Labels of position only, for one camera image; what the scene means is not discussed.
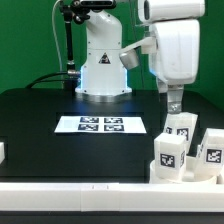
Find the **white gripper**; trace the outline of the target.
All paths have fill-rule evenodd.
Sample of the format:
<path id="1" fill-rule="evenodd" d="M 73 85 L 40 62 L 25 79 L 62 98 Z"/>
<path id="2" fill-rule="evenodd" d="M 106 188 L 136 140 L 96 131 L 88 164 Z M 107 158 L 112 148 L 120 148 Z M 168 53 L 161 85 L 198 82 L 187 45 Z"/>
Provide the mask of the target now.
<path id="1" fill-rule="evenodd" d="M 198 71 L 199 22 L 157 22 L 150 26 L 150 32 L 156 38 L 157 51 L 149 55 L 149 70 L 157 77 L 158 92 L 167 92 L 168 112 L 178 114 L 182 111 L 183 84 L 193 83 Z"/>

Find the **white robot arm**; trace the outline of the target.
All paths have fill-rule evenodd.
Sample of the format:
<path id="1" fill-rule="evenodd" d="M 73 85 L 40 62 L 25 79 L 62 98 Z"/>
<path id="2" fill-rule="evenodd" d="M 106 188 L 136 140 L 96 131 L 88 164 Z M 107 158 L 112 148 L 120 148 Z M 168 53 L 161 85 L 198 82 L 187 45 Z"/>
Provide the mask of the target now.
<path id="1" fill-rule="evenodd" d="M 122 25 L 90 3 L 86 22 L 87 59 L 81 67 L 79 95 L 93 101 L 111 102 L 127 95 L 127 71 L 140 64 L 138 53 L 148 56 L 149 71 L 157 88 L 167 95 L 167 111 L 182 111 L 183 89 L 196 79 L 199 62 L 200 26 L 204 0 L 137 0 L 144 37 L 122 46 Z"/>

